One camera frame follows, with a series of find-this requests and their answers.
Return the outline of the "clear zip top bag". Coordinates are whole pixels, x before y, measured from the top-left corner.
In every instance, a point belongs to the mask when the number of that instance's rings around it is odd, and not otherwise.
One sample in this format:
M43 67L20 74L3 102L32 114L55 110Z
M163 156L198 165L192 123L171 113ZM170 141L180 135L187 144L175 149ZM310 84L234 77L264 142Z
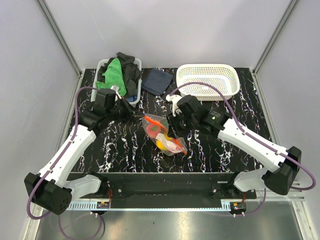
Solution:
M161 127L161 133L159 133L156 136L156 138L150 138L146 133L146 127L149 123L152 123ZM173 156L176 154L184 154L184 155L187 154L188 150L187 150L185 141L182 137L175 139L168 136L169 123L165 117L146 113L142 118L142 126L146 135L151 139L151 141L155 145L157 140L160 140L160 141L167 140L173 143L174 148L172 150L161 150L156 146L165 155Z

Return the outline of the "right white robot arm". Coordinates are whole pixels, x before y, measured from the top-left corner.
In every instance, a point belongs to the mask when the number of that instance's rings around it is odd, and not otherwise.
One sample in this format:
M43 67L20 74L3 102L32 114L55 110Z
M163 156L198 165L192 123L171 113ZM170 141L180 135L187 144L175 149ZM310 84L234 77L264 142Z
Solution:
M239 198L244 192L268 188L278 195L285 196L297 176L302 152L297 147L281 147L236 123L236 119L218 108L208 109L192 95L167 95L171 103L171 113L167 116L168 135L180 138L191 130L210 135L228 142L246 152L263 167L252 171L235 172L223 193Z

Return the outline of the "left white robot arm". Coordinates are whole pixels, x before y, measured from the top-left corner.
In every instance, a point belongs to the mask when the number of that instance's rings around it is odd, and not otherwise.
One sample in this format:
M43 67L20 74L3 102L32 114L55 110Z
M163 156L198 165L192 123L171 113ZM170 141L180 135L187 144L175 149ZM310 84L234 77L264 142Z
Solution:
M76 180L68 180L74 165L84 151L112 121L124 123L139 120L144 113L134 108L113 89L100 89L92 105L79 113L75 106L75 124L69 137L52 159L38 173L28 173L24 184L28 193L26 210L33 219L41 219L31 212L36 204L48 213L61 215L74 200L93 194L103 198L109 193L109 180L99 173L88 173Z

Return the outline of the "yellow fake fruit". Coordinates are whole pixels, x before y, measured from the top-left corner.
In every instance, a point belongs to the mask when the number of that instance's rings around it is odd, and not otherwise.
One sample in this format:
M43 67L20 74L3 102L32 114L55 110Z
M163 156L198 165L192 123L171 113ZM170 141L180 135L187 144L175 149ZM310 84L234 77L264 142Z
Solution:
M173 143L168 140L157 140L156 146L161 150L167 150L167 151L171 151L174 148Z

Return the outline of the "red fake fruit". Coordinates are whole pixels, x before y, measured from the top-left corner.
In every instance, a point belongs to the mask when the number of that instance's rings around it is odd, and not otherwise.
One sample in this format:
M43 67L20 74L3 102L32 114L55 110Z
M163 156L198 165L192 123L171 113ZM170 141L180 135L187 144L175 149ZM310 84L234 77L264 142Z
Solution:
M157 137L157 135L162 132L162 128L158 125L153 124L153 123L149 123L146 126L145 131L150 138L155 139Z

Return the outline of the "blue checkered cloth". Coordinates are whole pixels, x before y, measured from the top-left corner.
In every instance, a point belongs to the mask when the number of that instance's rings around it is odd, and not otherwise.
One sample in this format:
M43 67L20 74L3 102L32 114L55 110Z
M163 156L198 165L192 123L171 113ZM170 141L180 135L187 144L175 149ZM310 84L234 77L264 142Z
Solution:
M135 102L138 98L138 95L135 94L133 96L130 96L130 97L126 97L125 99L129 102L129 103L132 103L132 102Z

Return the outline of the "folded dark blue cloth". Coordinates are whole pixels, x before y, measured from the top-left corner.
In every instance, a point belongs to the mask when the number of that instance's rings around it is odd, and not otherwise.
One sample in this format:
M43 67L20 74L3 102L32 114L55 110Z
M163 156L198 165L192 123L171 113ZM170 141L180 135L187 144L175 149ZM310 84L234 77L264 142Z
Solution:
M173 80L173 75L157 68L152 68L142 77L141 88L155 96L165 93Z

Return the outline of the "black cloth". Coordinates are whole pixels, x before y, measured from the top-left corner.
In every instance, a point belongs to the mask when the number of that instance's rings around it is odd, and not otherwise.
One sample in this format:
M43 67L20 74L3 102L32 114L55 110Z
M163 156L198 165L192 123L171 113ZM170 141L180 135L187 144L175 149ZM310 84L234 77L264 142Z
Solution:
M138 65L134 64L135 57L126 55L122 52L118 52L117 57L112 57L107 63L103 63L101 67L98 68L97 81L104 82L105 79L102 74L106 71L108 63L114 58L118 58L122 67L122 76L126 88L125 98L134 96L137 93L139 79L142 77L142 71L139 70Z

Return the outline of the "green cloth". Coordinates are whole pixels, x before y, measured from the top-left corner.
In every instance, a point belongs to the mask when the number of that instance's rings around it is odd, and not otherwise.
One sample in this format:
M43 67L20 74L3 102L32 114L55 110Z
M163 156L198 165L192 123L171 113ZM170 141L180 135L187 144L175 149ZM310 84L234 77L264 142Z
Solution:
M102 77L104 77L104 82L96 82L96 88L98 90L110 89L112 86L116 86L118 87L117 92L120 96L125 96L127 94L123 80L122 66L118 58L113 58L112 61L107 64L106 71L102 74Z

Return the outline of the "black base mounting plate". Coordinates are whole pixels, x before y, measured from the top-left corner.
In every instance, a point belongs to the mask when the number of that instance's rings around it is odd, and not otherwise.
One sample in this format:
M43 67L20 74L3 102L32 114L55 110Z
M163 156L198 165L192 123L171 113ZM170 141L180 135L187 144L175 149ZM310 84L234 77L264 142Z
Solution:
M112 192L112 210L210 210L222 200L254 200L253 190L227 191L231 173L101 173Z

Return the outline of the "white perforated basket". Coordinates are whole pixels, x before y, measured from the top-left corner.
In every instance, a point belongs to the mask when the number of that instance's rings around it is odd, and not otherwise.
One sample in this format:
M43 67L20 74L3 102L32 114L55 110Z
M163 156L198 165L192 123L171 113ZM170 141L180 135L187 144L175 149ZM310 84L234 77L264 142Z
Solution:
M199 101L222 101L221 96L210 86L218 89L229 100L240 90L236 70L227 64L184 64L176 71L176 84L182 97L195 96Z

